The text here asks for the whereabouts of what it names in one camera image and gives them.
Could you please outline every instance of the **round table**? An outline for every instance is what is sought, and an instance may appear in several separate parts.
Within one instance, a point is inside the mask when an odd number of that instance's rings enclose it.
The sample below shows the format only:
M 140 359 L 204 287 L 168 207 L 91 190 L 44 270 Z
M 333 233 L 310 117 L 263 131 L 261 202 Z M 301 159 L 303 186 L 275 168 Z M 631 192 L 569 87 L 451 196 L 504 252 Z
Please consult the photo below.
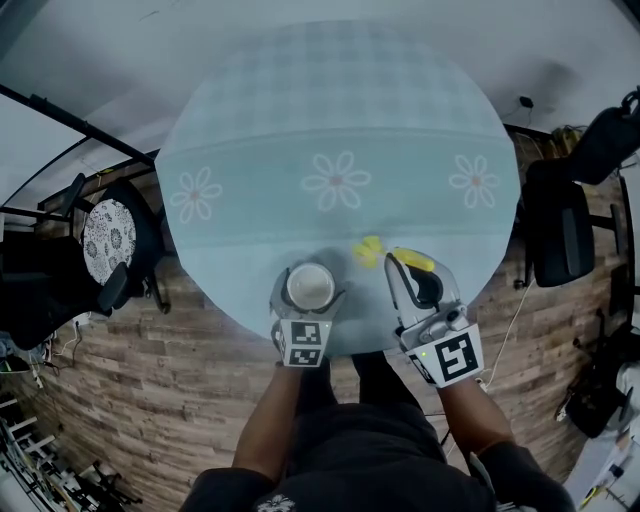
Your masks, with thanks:
M 447 265 L 473 300 L 504 257 L 520 195 L 513 144 L 482 91 L 419 41 L 364 22 L 276 30 L 193 94 L 157 160 L 180 261 L 269 337 L 278 274 L 325 265 L 347 290 L 331 354 L 396 346 L 377 235 Z

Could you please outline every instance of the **chair cushion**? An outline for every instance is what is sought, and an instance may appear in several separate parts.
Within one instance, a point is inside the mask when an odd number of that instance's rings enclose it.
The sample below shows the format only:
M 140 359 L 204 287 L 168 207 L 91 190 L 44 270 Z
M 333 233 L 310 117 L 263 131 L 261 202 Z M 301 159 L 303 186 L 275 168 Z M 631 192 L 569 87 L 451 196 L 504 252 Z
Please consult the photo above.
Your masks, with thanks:
M 593 228 L 584 191 L 573 182 L 530 181 L 522 189 L 527 255 L 539 286 L 559 286 L 595 266 Z
M 118 264 L 133 259 L 136 226 L 129 209 L 114 199 L 99 202 L 87 217 L 82 245 L 89 274 L 104 286 Z

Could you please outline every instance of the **black shirt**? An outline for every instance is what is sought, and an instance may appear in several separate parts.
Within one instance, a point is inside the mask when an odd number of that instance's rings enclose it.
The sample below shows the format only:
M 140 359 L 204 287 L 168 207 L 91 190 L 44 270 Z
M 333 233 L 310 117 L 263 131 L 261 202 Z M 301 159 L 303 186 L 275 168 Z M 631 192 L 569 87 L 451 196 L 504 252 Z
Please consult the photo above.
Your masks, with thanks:
M 197 478 L 182 510 L 495 511 L 499 503 L 574 510 L 528 450 L 500 443 L 479 460 L 484 469 L 470 468 L 477 477 L 447 465 L 433 427 L 411 405 L 338 405 L 301 418 L 277 486 L 254 471 L 211 469 Z

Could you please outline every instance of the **white cup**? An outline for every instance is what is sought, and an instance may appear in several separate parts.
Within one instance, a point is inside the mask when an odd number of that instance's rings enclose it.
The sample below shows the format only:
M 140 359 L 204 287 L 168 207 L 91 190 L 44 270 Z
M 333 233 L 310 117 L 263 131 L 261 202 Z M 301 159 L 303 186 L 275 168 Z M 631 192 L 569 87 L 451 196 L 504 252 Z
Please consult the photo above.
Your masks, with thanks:
M 331 272 L 317 263 L 303 263 L 291 271 L 287 292 L 300 309 L 310 311 L 325 307 L 333 299 L 336 283 Z

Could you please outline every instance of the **yellow object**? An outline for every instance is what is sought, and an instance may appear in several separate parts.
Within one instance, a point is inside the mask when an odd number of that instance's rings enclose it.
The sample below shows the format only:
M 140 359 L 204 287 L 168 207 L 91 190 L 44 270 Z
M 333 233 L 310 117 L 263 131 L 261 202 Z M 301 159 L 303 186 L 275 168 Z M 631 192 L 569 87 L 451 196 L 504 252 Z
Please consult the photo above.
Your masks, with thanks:
M 371 249 L 373 252 L 377 252 L 378 254 L 385 254 L 384 247 L 382 246 L 382 242 L 380 241 L 379 236 L 365 236 L 363 243 L 366 247 Z
M 396 247 L 392 253 L 398 261 L 401 261 L 405 265 L 410 267 L 419 268 L 425 272 L 433 272 L 436 268 L 436 263 L 430 258 L 427 258 L 419 252 L 412 251 L 411 249 L 403 249 Z
M 364 244 L 353 246 L 353 257 L 360 265 L 366 268 L 376 268 L 378 265 L 376 253 Z

